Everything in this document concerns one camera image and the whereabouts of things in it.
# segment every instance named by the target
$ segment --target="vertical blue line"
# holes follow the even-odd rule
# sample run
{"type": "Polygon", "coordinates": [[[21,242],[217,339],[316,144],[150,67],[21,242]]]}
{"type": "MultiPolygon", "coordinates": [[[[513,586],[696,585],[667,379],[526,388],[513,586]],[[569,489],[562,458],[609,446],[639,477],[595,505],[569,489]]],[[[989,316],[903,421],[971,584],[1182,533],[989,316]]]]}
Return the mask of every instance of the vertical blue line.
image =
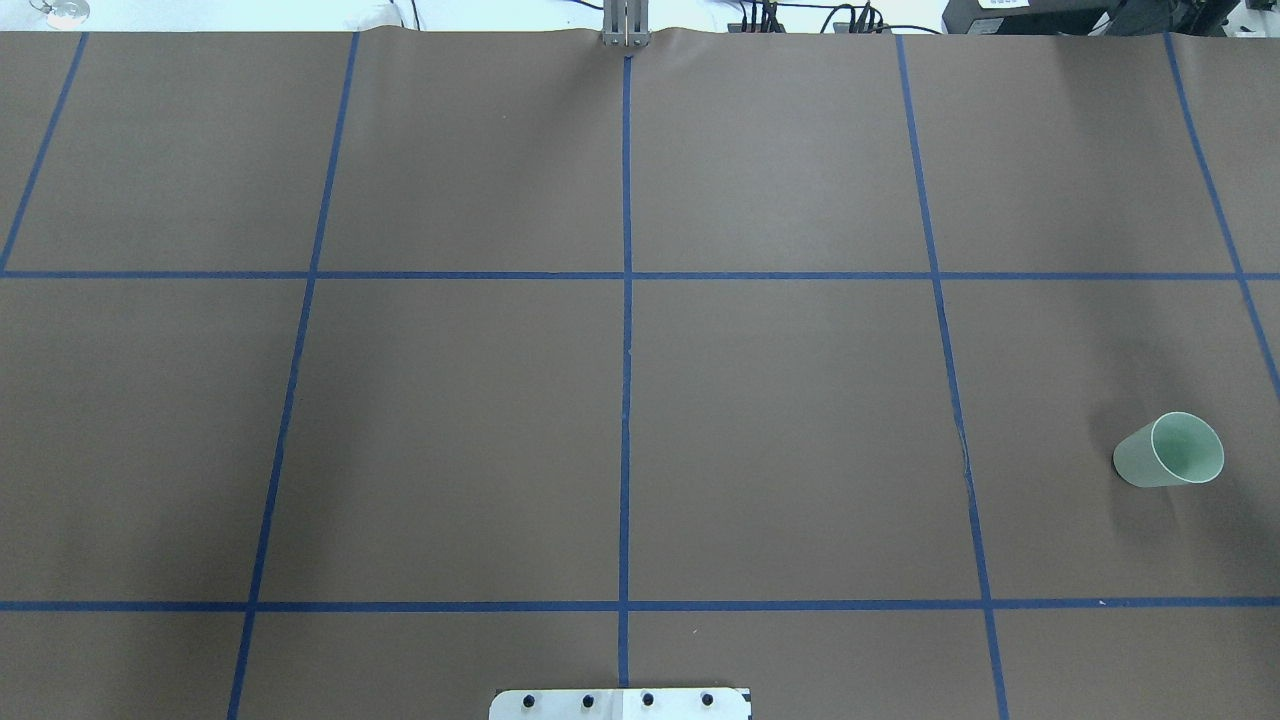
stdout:
{"type": "Polygon", "coordinates": [[[622,457],[618,491],[618,687],[631,683],[631,55],[622,60],[622,457]]]}
{"type": "Polygon", "coordinates": [[[84,56],[84,45],[88,42],[88,33],[82,32],[79,42],[76,44],[76,54],[72,55],[72,65],[67,69],[67,78],[63,81],[63,90],[58,94],[58,102],[54,104],[54,113],[49,117],[49,127],[45,128],[45,137],[40,141],[40,150],[36,151],[36,161],[31,165],[31,174],[27,176],[27,186],[22,190],[22,199],[18,200],[18,210],[13,214],[13,223],[9,225],[9,236],[5,237],[4,250],[0,250],[0,273],[9,265],[9,255],[13,255],[13,245],[18,242],[18,231],[22,228],[22,218],[27,214],[27,202],[36,190],[36,179],[40,178],[40,168],[45,164],[45,155],[49,152],[49,143],[54,140],[54,129],[58,128],[58,119],[63,115],[67,105],[67,95],[72,91],[72,82],[76,81],[76,70],[79,69],[81,58],[84,56]]]}
{"type": "Polygon", "coordinates": [[[937,245],[933,241],[933,215],[929,213],[929,195],[924,186],[924,163],[920,159],[920,137],[915,126],[915,108],[911,102],[911,81],[906,69],[906,49],[902,36],[897,42],[897,70],[902,78],[902,104],[906,108],[906,131],[911,141],[911,163],[915,165],[915,191],[920,200],[920,223],[924,225],[924,246],[929,255],[929,275],[933,281],[933,304],[938,314],[938,332],[942,337],[942,357],[947,368],[947,386],[951,389],[951,415],[960,436],[964,459],[964,482],[969,493],[969,533],[973,538],[973,556],[978,569],[978,589],[982,592],[983,619],[987,625],[987,652],[991,655],[991,676],[996,688],[996,708],[1001,720],[1009,719],[1005,697],[1005,674],[1000,661],[1000,642],[996,637],[996,612],[991,606],[991,582],[987,577],[987,553],[982,542],[982,521],[978,518],[978,492],[973,484],[973,464],[969,459],[969,438],[964,429],[964,409],[960,405],[960,383],[956,379],[955,354],[951,350],[951,328],[947,324],[946,300],[942,295],[942,273],[938,266],[937,245]]]}
{"type": "Polygon", "coordinates": [[[1217,195],[1217,184],[1213,183],[1213,174],[1208,169],[1204,159],[1204,149],[1199,142],[1199,133],[1196,132],[1196,120],[1192,119],[1192,108],[1187,101],[1187,88],[1183,87],[1183,74],[1178,69],[1178,54],[1174,53],[1174,40],[1165,33],[1165,53],[1169,55],[1169,69],[1174,73],[1174,87],[1178,90],[1178,104],[1183,108],[1183,122],[1187,123],[1187,135],[1192,141],[1192,150],[1196,151],[1196,161],[1199,163],[1201,176],[1204,178],[1204,187],[1208,190],[1208,199],[1213,204],[1213,214],[1217,215],[1217,227],[1222,231],[1222,242],[1226,243],[1226,254],[1231,258],[1231,268],[1235,269],[1235,281],[1240,284],[1240,295],[1244,296],[1244,306],[1249,311],[1249,322],[1253,323],[1253,334],[1262,347],[1262,360],[1267,365],[1271,375],[1271,388],[1276,397],[1280,397],[1280,372],[1276,372],[1276,361],[1271,355],[1271,346],[1267,343],[1267,333],[1262,329],[1262,319],[1258,309],[1253,305],[1253,293],[1249,292],[1249,281],[1244,277],[1244,265],[1240,263],[1240,254],[1235,249],[1235,238],[1231,237],[1231,228],[1226,224],[1226,213],[1222,211],[1222,201],[1217,195]]]}
{"type": "Polygon", "coordinates": [[[298,387],[298,369],[302,365],[302,350],[307,341],[307,325],[311,322],[311,300],[315,297],[316,275],[320,272],[320,251],[324,247],[324,231],[329,220],[329,199],[333,195],[333,178],[338,172],[338,152],[342,149],[342,129],[347,122],[347,101],[351,99],[351,79],[356,70],[356,51],[360,49],[360,33],[351,33],[351,49],[347,51],[347,74],[342,82],[342,99],[338,101],[338,120],[334,124],[333,145],[329,149],[329,169],[325,173],[324,195],[320,197],[320,214],[316,218],[316,234],[311,245],[311,265],[307,272],[307,287],[302,293],[302,311],[298,315],[298,332],[293,341],[293,359],[289,361],[289,380],[284,389],[284,407],[280,411],[280,428],[275,437],[275,456],[271,460],[271,479],[266,488],[266,503],[262,509],[262,525],[257,536],[257,552],[253,556],[253,577],[250,582],[248,605],[244,609],[244,625],[241,629],[239,652],[236,656],[236,674],[232,678],[232,694],[227,706],[228,720],[239,715],[241,693],[244,689],[244,671],[248,667],[248,651],[253,639],[253,624],[257,619],[257,600],[262,591],[262,571],[266,566],[266,548],[271,539],[271,519],[275,514],[275,498],[280,489],[280,470],[284,468],[284,443],[289,434],[289,421],[293,419],[293,398],[298,387]]]}

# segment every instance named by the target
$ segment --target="white bracket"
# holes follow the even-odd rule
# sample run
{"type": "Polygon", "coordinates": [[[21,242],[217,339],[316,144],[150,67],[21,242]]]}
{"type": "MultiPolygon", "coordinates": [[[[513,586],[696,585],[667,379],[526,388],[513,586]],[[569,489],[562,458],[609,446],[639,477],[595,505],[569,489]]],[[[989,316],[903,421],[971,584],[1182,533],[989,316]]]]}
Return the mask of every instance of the white bracket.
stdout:
{"type": "Polygon", "coordinates": [[[751,691],[636,688],[504,691],[489,720],[751,720],[751,691]]]}
{"type": "Polygon", "coordinates": [[[649,45],[649,0],[604,0],[600,40],[618,47],[649,45]]]}

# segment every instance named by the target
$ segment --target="green cup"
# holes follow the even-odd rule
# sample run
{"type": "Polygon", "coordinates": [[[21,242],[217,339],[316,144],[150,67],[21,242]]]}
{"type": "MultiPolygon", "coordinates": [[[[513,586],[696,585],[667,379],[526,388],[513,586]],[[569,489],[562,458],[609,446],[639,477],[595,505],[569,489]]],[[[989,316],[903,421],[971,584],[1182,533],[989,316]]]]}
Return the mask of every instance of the green cup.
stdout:
{"type": "Polygon", "coordinates": [[[1213,428],[1189,413],[1166,413],[1116,446],[1111,462],[1140,488],[1197,486],[1222,471],[1226,457],[1213,428]]]}

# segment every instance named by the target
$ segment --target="horizontal blue line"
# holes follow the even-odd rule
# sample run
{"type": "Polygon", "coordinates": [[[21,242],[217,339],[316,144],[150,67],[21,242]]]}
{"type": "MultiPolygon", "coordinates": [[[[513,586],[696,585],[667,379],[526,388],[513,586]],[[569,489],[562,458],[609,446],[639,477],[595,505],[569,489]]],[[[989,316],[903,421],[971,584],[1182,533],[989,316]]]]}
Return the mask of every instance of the horizontal blue line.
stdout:
{"type": "MultiPolygon", "coordinates": [[[[259,602],[259,612],[617,612],[613,600],[564,601],[390,601],[259,602]]],[[[856,612],[928,610],[1097,610],[1124,607],[1280,607],[1276,596],[1210,597],[1057,597],[952,600],[635,600],[631,612],[856,612]]],[[[244,612],[244,602],[17,600],[0,601],[0,612],[244,612]]]]}
{"type": "Polygon", "coordinates": [[[244,612],[243,602],[10,600],[0,612],[244,612]]]}
{"type": "MultiPolygon", "coordinates": [[[[942,272],[945,281],[1235,281],[1234,273],[1014,273],[942,272]]],[[[1280,273],[1247,273],[1249,281],[1280,281],[1280,273]]],[[[307,270],[4,270],[12,279],[233,279],[298,281],[307,270]]],[[[321,270],[330,281],[622,281],[621,272],[321,270]]],[[[637,272],[634,281],[928,281],[927,272],[637,272]]]]}
{"type": "Polygon", "coordinates": [[[5,270],[0,278],[76,281],[305,281],[306,270],[5,270]]]}

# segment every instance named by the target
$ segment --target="mint green plastic cup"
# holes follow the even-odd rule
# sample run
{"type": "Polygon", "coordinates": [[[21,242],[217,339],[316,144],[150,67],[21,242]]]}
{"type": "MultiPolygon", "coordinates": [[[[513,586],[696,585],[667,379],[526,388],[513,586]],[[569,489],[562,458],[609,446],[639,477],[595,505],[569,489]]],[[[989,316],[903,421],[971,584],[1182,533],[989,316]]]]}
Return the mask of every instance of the mint green plastic cup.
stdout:
{"type": "Polygon", "coordinates": [[[1222,471],[1222,441],[1190,413],[1166,413],[1116,446],[1111,462],[1140,488],[1198,486],[1222,471]]]}

